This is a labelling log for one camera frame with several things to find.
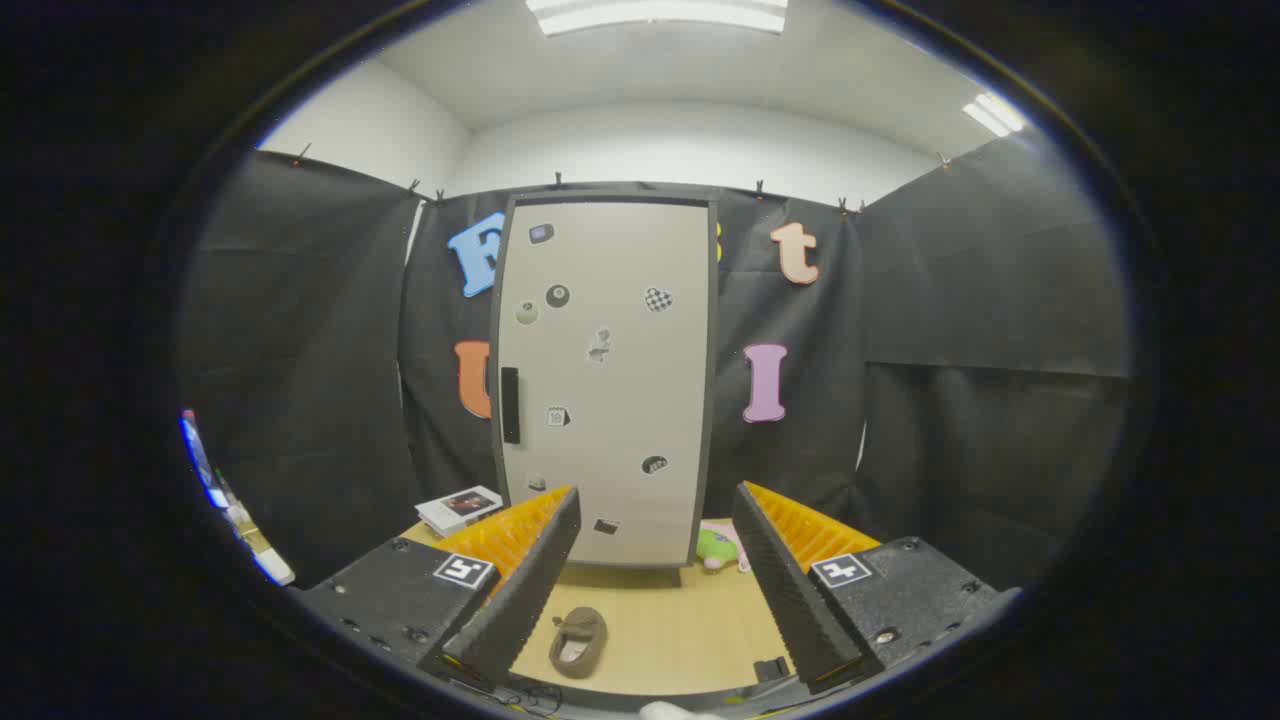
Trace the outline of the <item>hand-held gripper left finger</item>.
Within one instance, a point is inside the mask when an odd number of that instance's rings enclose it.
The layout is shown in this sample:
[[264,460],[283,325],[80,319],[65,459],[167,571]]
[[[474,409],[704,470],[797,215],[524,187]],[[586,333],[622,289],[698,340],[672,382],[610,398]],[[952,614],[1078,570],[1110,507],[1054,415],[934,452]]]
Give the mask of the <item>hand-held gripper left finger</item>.
[[579,491],[562,486],[433,544],[397,536],[298,600],[378,659],[493,692],[529,642],[580,527]]

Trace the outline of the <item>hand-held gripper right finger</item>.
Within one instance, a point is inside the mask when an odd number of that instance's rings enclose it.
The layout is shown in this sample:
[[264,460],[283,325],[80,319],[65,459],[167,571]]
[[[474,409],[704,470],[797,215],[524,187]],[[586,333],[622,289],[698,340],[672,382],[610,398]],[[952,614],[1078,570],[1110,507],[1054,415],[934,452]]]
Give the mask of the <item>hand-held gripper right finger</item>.
[[877,541],[750,482],[736,491],[732,523],[796,676],[813,693],[923,660],[1021,593],[920,537]]

